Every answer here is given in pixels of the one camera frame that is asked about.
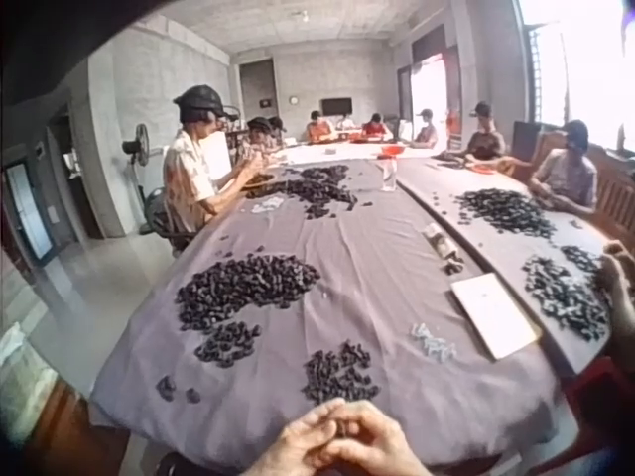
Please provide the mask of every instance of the long table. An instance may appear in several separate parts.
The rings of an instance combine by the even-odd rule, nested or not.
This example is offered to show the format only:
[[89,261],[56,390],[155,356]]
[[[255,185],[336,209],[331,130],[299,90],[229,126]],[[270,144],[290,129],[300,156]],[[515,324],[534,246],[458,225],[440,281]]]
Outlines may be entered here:
[[[335,203],[335,218],[307,221],[296,198],[259,214],[251,210],[262,199],[243,199],[201,231],[132,316],[101,370],[91,401],[104,416],[199,464],[241,470],[312,406],[301,393],[305,362],[350,339],[371,354],[368,374],[382,388],[374,402],[402,424],[426,464],[499,454],[552,430],[559,380],[540,345],[493,361],[451,297],[452,281],[482,268],[462,250],[465,269],[447,276],[422,236],[433,217],[401,189],[380,191],[376,163],[347,164],[345,184],[372,206],[348,212]],[[254,355],[230,369],[199,362],[193,351],[203,337],[180,332],[178,288],[222,259],[218,252],[239,259],[260,245],[265,253],[295,254],[321,279],[289,309],[240,310],[235,320],[264,329]],[[426,356],[409,335],[417,323],[453,343],[456,357],[441,364]],[[171,403],[155,390],[165,375],[178,387]],[[202,395],[199,404],[186,402],[189,387]]]
[[[501,235],[482,219],[474,219],[469,225],[459,224],[463,220],[459,217],[459,204],[455,203],[454,198],[466,191],[500,188],[526,194],[529,192],[520,182],[501,174],[482,175],[465,169],[454,170],[442,167],[436,161],[400,159],[398,164],[401,186],[415,196],[435,220],[453,230],[472,256],[477,256],[487,267],[491,267],[541,324],[546,331],[543,345],[559,375],[574,377],[580,374],[605,347],[610,329],[599,340],[586,342],[570,329],[561,328],[555,319],[541,312],[539,302],[525,291],[526,274],[521,268],[530,257],[539,255],[555,260],[574,277],[583,279],[582,271],[565,259],[559,247],[577,245],[600,255],[606,237],[587,222],[558,212],[546,212],[547,218],[556,227],[553,236],[556,247],[543,238],[513,233]],[[438,206],[434,206],[434,195],[439,199]]]

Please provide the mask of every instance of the orange shirt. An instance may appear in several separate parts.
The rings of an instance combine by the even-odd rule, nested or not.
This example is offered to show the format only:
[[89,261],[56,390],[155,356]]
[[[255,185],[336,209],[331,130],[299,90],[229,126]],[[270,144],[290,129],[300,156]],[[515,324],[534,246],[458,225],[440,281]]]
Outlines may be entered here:
[[317,142],[321,136],[332,134],[333,130],[328,121],[322,120],[317,123],[310,122],[307,126],[307,132],[309,133],[309,140],[311,142]]
[[369,122],[364,124],[362,132],[366,136],[384,136],[388,134],[388,129],[386,129],[386,125],[381,122]]

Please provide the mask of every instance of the black chair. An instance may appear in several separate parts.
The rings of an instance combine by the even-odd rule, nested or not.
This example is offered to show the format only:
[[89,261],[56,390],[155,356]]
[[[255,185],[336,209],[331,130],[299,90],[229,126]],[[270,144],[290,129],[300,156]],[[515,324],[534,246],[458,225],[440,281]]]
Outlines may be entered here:
[[144,214],[150,229],[170,241],[178,252],[182,252],[196,236],[195,233],[172,231],[166,210],[166,190],[163,187],[153,190],[146,197]]

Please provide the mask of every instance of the doorway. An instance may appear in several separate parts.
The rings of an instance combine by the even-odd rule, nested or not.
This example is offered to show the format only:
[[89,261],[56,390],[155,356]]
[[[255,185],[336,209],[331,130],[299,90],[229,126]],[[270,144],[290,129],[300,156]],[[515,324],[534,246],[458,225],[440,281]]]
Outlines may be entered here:
[[249,62],[240,66],[240,87],[245,119],[278,116],[274,61]]
[[433,123],[439,136],[438,145],[447,145],[447,81],[443,55],[433,55],[415,64],[412,68],[411,91],[413,101],[413,130],[415,136],[424,126],[420,112],[423,109],[433,111]]
[[66,213],[69,215],[73,226],[81,226],[86,237],[102,240],[103,234],[88,201],[82,175],[83,171],[73,144],[70,116],[66,107],[51,120],[49,130],[53,135],[59,152],[58,154],[52,154],[51,160],[60,163],[53,164],[53,167],[63,171],[63,180],[67,183],[67,190],[63,190],[61,185],[61,195]]
[[27,169],[27,158],[14,162],[2,170],[2,181],[8,196],[3,201],[16,224],[17,232],[29,247],[38,266],[44,266],[54,255],[55,249],[40,209],[33,195],[33,183]]

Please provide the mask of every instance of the standing fan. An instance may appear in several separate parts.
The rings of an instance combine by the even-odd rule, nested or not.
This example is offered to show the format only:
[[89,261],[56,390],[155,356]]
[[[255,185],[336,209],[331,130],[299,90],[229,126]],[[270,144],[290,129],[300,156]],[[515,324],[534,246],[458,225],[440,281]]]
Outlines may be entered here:
[[[150,138],[148,137],[148,128],[146,125],[138,124],[135,130],[135,140],[122,142],[121,149],[125,154],[131,156],[130,169],[132,170],[132,181],[139,198],[139,203],[141,204],[141,209],[145,210],[146,195],[144,194],[143,187],[139,184],[135,165],[139,164],[141,167],[145,167],[148,165],[148,160],[150,159]],[[139,233],[142,235],[152,233],[148,223],[141,225]]]

